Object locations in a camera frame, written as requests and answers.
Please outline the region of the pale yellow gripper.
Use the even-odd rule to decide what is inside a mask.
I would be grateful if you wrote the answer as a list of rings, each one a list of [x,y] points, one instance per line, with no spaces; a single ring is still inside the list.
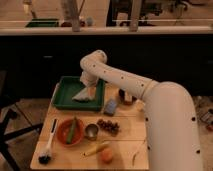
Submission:
[[[89,100],[93,100],[96,94],[98,78],[89,74],[86,71],[83,71],[80,77],[80,81],[85,85],[84,88],[88,90]]]

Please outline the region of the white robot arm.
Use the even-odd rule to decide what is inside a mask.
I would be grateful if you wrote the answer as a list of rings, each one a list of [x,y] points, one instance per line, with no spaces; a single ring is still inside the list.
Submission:
[[[81,82],[103,79],[145,103],[150,171],[203,171],[198,124],[189,92],[174,82],[153,79],[110,67],[96,50],[80,61]]]

